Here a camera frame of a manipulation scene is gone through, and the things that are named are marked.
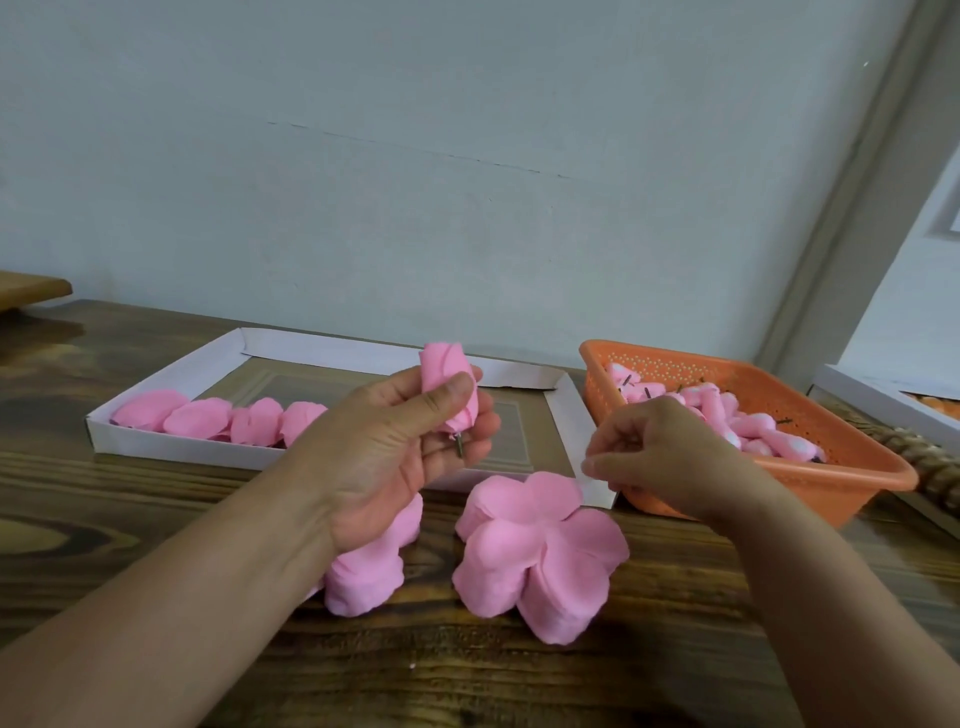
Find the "plastic basket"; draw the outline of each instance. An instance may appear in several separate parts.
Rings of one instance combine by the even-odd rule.
[[[768,412],[778,420],[792,420],[780,429],[823,448],[826,464],[751,457],[834,526],[851,519],[878,491],[910,491],[917,486],[917,474],[905,460],[752,364],[599,339],[581,344],[580,355],[587,362],[584,399],[598,424],[626,405],[605,370],[612,361],[633,369],[646,381],[662,382],[667,391],[703,377],[733,392],[744,412]],[[624,496],[641,511],[683,517],[641,491]]]

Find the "wood grain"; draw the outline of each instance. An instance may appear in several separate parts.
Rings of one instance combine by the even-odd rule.
[[[83,416],[237,322],[79,302],[0,315],[0,640],[48,619],[250,473],[96,456]],[[800,725],[729,542],[698,523],[614,517],[632,558],[573,645],[516,612],[478,619],[450,575],[464,497],[426,494],[406,584],[357,619],[313,599],[204,725]],[[846,538],[960,655],[960,551],[881,495]]]
[[[64,279],[0,271],[0,311],[69,296],[73,287]]]

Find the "forearm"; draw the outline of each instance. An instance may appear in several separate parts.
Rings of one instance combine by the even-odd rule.
[[[262,474],[0,653],[0,722],[197,724],[329,565],[324,529],[313,496]]]
[[[960,667],[833,528],[778,491],[730,535],[807,724],[956,725]]]

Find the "person's left hand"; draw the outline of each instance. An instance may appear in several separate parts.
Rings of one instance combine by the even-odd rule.
[[[483,372],[473,367],[477,380]],[[500,428],[493,399],[477,393],[474,426],[463,433],[464,459],[434,430],[460,412],[473,391],[460,373],[422,393],[420,367],[353,391],[309,426],[276,463],[285,481],[315,489],[337,553],[380,536],[426,483],[476,464]]]

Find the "person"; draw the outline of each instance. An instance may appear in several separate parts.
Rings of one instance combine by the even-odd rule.
[[[486,393],[463,460],[434,432],[472,390],[457,375],[423,393],[414,368],[332,407],[269,470],[0,653],[0,723],[199,723],[338,554],[490,452]],[[832,528],[677,402],[616,410],[583,470],[732,540],[809,725],[960,724],[960,667]]]

